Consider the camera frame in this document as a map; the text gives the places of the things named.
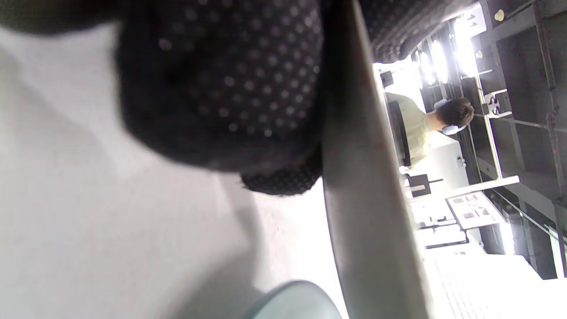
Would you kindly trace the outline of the person's left hand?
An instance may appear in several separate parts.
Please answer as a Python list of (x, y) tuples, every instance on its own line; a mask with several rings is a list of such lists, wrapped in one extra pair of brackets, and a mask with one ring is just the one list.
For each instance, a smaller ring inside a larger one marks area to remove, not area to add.
[(471, 0), (3, 0), (36, 35), (117, 20), (121, 119), (165, 158), (274, 195), (322, 175), (339, 103), (376, 113), (371, 63), (409, 54)]

